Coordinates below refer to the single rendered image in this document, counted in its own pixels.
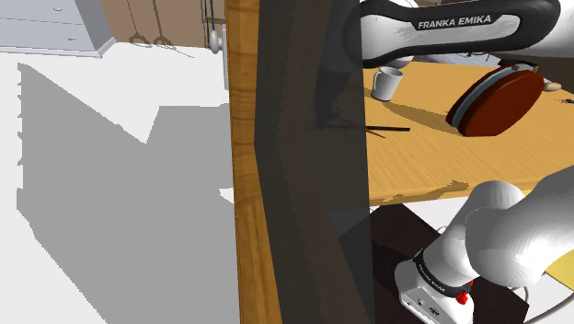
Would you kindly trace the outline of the brown wooden wardrobe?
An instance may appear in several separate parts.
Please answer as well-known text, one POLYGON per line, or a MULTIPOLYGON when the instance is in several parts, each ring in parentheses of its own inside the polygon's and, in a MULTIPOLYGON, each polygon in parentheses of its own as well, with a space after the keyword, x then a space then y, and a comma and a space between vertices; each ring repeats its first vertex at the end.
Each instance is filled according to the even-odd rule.
POLYGON ((219 34, 225 0, 100 0, 112 36, 128 42, 136 33, 150 43, 160 36, 173 45, 209 47, 209 33, 219 34))

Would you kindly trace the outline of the red-brown oval case grey band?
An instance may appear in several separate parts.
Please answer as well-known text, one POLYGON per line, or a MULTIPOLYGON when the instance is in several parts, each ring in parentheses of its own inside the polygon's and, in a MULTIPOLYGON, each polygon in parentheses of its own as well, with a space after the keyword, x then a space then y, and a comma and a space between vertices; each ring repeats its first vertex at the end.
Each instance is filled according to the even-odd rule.
POLYGON ((537 69, 519 62, 483 75, 453 104, 446 122, 464 137, 504 133, 540 98, 545 79, 537 69))

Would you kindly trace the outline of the wooden framed dark glass panel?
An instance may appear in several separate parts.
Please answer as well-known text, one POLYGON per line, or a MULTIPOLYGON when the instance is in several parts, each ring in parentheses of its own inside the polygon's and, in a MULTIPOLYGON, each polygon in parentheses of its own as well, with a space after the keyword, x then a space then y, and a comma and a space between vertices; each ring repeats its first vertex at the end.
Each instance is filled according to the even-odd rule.
POLYGON ((326 65, 335 0, 225 0, 240 324, 374 324, 362 67, 326 65), (320 66, 349 73, 316 121, 320 66))

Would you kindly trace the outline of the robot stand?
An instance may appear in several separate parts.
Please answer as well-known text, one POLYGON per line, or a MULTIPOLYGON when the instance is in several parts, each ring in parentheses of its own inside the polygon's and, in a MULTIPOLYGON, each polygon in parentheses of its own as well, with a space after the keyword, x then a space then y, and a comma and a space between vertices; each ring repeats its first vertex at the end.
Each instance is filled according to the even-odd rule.
MULTIPOLYGON (((395 268, 439 234, 403 204, 384 205, 370 214, 375 324, 425 324, 401 305, 395 268)), ((529 305, 510 289, 478 277, 470 292, 473 324, 523 324, 529 305)))

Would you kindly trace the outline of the wooden table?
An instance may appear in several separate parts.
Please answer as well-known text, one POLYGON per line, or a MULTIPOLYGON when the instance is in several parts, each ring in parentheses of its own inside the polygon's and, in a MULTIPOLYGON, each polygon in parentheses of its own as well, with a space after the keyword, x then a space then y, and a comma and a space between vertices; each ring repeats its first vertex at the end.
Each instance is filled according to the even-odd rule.
POLYGON ((530 111, 496 137, 463 137, 445 120, 448 110, 486 66, 413 62, 389 102, 372 98, 372 69, 364 70, 366 122, 408 127, 366 136, 372 205, 462 197, 483 181, 523 191, 574 165, 574 94, 545 92, 530 111))

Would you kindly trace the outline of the white chest of drawers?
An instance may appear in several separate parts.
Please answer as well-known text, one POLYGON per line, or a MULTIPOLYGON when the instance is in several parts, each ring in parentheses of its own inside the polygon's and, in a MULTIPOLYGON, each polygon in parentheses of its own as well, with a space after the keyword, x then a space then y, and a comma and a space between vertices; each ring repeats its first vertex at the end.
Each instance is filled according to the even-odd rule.
POLYGON ((115 43, 100 0, 0 0, 0 52, 100 58, 115 43))

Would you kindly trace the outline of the white mug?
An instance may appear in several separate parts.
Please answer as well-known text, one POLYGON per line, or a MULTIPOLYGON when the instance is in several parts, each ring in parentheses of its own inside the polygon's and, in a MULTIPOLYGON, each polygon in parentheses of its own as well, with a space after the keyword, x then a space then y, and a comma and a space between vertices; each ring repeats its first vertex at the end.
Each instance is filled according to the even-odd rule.
POLYGON ((390 101, 402 80, 403 73, 389 66, 381 66, 373 75, 371 95, 381 101, 390 101))

